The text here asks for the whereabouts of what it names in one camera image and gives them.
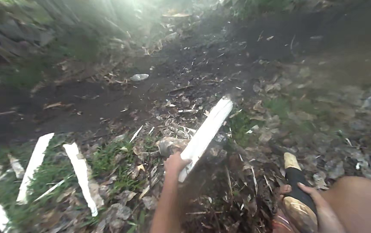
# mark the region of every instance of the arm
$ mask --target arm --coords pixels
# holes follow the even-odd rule
[[[164,162],[165,181],[151,225],[151,233],[180,232],[178,205],[178,176],[191,161],[181,159],[180,152],[171,155]]]

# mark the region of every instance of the dirt path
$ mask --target dirt path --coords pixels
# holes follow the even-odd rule
[[[270,14],[249,23],[230,23],[220,16],[203,18],[193,31],[161,52],[116,67],[115,72],[124,77],[150,74],[141,82],[106,85],[88,79],[45,88],[33,99],[2,90],[0,111],[17,107],[20,114],[0,116],[0,145],[52,131],[91,130],[102,135],[109,122],[121,127],[152,122],[149,111],[154,101],[164,102],[181,92],[190,100],[215,94],[251,98],[254,82],[260,77],[272,79],[277,69],[265,69],[260,59],[324,62],[322,68],[332,70],[337,82],[371,85],[371,2],[317,13]],[[57,102],[73,105],[43,110],[43,105]]]

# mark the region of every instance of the leg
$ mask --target leg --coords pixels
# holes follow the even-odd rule
[[[371,232],[371,180],[343,177],[322,193],[349,233]]]

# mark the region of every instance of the left hand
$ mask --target left hand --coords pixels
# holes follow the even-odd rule
[[[180,152],[175,152],[173,155],[164,161],[165,172],[173,175],[179,175],[180,172],[191,162],[191,159],[183,160]]]

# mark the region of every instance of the right hand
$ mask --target right hand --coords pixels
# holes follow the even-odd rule
[[[301,183],[298,183],[298,186],[302,191],[312,197],[316,205],[319,233],[345,233],[344,227],[337,215],[321,194],[316,189],[307,187]]]
[[[183,160],[179,151],[164,161],[165,172],[171,175],[178,176],[180,172],[191,162],[191,159]]]

